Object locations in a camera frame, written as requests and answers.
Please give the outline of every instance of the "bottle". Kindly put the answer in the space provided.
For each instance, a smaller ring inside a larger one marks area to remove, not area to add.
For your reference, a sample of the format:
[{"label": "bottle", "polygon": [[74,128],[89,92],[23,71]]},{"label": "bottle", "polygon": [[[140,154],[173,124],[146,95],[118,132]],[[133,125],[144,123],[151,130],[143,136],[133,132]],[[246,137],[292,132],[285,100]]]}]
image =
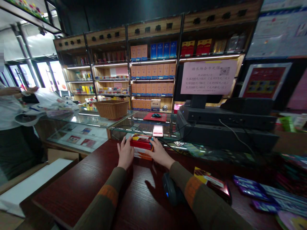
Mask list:
[{"label": "bottle", "polygon": [[238,39],[236,51],[242,51],[245,44],[246,35],[243,32]]},{"label": "bottle", "polygon": [[239,36],[237,34],[234,34],[228,41],[228,45],[226,48],[227,53],[233,53],[237,48],[237,43],[239,40]]}]

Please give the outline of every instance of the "hand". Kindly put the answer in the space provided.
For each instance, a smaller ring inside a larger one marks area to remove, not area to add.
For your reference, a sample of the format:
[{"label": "hand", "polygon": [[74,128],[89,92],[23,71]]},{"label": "hand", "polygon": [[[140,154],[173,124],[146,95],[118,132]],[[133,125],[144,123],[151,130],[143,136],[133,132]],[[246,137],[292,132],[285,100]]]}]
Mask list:
[{"label": "hand", "polygon": [[36,91],[38,90],[38,87],[35,86],[33,88],[28,88],[27,91],[26,91],[26,94],[33,94],[35,93]]},{"label": "hand", "polygon": [[3,89],[0,89],[0,96],[14,95],[17,93],[20,93],[20,88],[18,87],[6,87]]},{"label": "hand", "polygon": [[119,154],[118,167],[122,167],[126,171],[131,165],[132,160],[134,158],[134,148],[130,147],[131,138],[132,137],[129,137],[125,144],[126,137],[124,137],[122,139],[121,144],[117,144]]},{"label": "hand", "polygon": [[149,141],[154,147],[154,152],[146,150],[145,153],[150,155],[155,160],[155,162],[163,165],[167,169],[170,169],[175,160],[167,154],[167,152],[165,151],[162,144],[158,141],[157,138],[154,137],[153,141],[152,140]]}]

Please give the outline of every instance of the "purple package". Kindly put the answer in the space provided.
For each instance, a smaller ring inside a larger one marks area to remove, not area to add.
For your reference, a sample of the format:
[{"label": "purple package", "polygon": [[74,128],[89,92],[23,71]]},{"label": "purple package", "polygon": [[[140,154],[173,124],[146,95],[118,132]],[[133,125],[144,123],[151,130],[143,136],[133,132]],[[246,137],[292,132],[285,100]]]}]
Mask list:
[{"label": "purple package", "polygon": [[240,182],[244,182],[246,184],[258,185],[258,183],[256,181],[249,180],[249,179],[246,179],[246,178],[243,178],[243,177],[239,177],[239,176],[235,176],[235,175],[233,176],[233,179],[237,180],[237,181],[240,181]]},{"label": "purple package", "polygon": [[256,185],[252,185],[252,184],[245,183],[243,181],[238,181],[238,180],[233,180],[233,181],[234,181],[234,184],[236,186],[242,186],[242,187],[245,187],[245,188],[251,188],[251,189],[253,189],[255,191],[261,192],[260,189]]},{"label": "purple package", "polygon": [[249,188],[245,188],[242,186],[239,186],[240,191],[247,196],[251,196],[254,198],[257,198],[259,200],[264,200],[264,201],[270,201],[270,199],[263,193],[259,192],[259,191],[255,191]]},{"label": "purple package", "polygon": [[280,208],[277,204],[274,203],[266,203],[261,201],[252,200],[254,207],[260,211],[266,211],[269,213],[277,213]]}]

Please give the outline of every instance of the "glass countertop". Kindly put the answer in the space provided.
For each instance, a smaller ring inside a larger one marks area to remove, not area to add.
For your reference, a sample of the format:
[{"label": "glass countertop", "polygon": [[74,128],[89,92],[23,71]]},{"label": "glass countertop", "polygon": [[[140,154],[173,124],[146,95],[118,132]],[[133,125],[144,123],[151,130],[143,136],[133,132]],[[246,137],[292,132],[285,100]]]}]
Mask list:
[{"label": "glass countertop", "polygon": [[120,131],[126,133],[144,133],[152,135],[155,125],[163,126],[163,138],[167,140],[178,140],[180,139],[180,133],[173,132],[177,126],[177,115],[166,113],[166,122],[157,122],[152,120],[144,120],[143,118],[152,112],[136,111],[135,113],[128,115],[124,119],[120,120],[116,124],[111,125],[108,129],[113,131]]},{"label": "glass countertop", "polygon": [[47,115],[44,117],[49,118],[49,119],[54,119],[54,120],[68,121],[68,122],[74,122],[78,124],[108,128],[109,126],[116,124],[121,119],[133,113],[136,113],[136,111],[128,110],[127,114],[121,116],[120,118],[108,119],[108,118],[100,117],[99,113],[96,111],[88,111],[86,110],[86,107],[81,107],[79,110],[76,110],[74,112],[68,112],[68,113],[64,113],[64,114],[56,115],[56,116]]}]

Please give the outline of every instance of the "pink sign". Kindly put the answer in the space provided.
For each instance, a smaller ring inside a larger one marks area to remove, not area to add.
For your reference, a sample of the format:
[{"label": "pink sign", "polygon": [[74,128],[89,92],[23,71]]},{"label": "pink sign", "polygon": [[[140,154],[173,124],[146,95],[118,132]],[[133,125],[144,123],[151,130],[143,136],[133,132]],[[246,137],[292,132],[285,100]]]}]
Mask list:
[{"label": "pink sign", "polygon": [[181,94],[227,95],[237,71],[237,60],[185,62]]},{"label": "pink sign", "polygon": [[122,84],[119,82],[119,83],[114,83],[114,87],[116,88],[122,88]]}]

